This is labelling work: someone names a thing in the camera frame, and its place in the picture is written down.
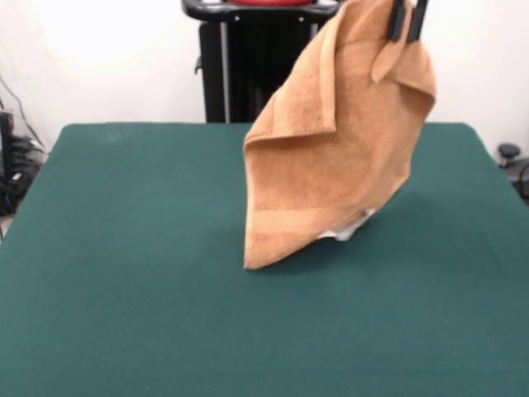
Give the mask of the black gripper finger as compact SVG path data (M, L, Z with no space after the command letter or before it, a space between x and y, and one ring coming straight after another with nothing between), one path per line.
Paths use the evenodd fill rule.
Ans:
M428 3L428 0L417 0L417 4L412 10L412 17L407 33L407 43L420 40Z
M393 0L387 31L389 41L398 42L402 39L406 16L407 2L405 0Z

